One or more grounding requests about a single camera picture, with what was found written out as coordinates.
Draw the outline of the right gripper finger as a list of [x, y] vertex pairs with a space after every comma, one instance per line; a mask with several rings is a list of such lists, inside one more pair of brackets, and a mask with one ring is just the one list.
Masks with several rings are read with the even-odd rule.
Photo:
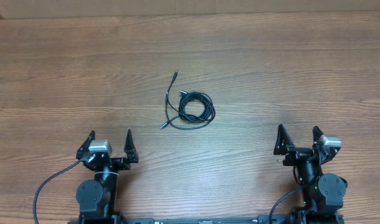
[[318, 126], [314, 126], [312, 129], [313, 133], [313, 142], [315, 144], [321, 144], [323, 142], [324, 134]]
[[294, 150], [295, 144], [289, 136], [283, 123], [278, 125], [277, 140], [273, 150], [274, 155], [286, 155]]

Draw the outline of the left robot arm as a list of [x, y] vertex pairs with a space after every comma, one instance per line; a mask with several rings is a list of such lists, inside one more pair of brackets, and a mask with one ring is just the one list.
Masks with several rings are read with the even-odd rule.
[[95, 139], [95, 131], [77, 150], [76, 158], [83, 166], [94, 172], [93, 179], [82, 182], [76, 192], [80, 206], [79, 223], [126, 223], [121, 212], [115, 210], [119, 171], [131, 169], [139, 162], [132, 132], [127, 131], [125, 157], [112, 157], [109, 140]]

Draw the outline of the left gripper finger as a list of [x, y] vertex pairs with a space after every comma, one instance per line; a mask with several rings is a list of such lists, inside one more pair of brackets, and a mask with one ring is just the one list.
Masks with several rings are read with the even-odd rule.
[[95, 140], [95, 131], [92, 130], [83, 144], [79, 147], [76, 153], [76, 159], [81, 159], [83, 155], [89, 151], [90, 143]]
[[139, 163], [139, 156], [133, 142], [131, 129], [128, 129], [126, 135], [124, 152], [129, 163]]

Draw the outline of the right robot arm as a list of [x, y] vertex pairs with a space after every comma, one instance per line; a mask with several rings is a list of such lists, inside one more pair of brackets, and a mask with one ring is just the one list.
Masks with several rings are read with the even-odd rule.
[[[299, 187], [281, 197], [271, 208], [269, 223], [344, 223], [338, 210], [344, 205], [343, 197], [347, 181], [322, 171], [322, 165], [331, 161], [342, 147], [336, 136], [323, 134], [318, 126], [312, 129], [311, 147], [296, 147], [284, 124], [278, 125], [273, 153], [284, 156], [282, 164], [293, 168], [293, 176]], [[303, 205], [295, 207], [288, 215], [274, 215], [284, 200], [300, 192]]]

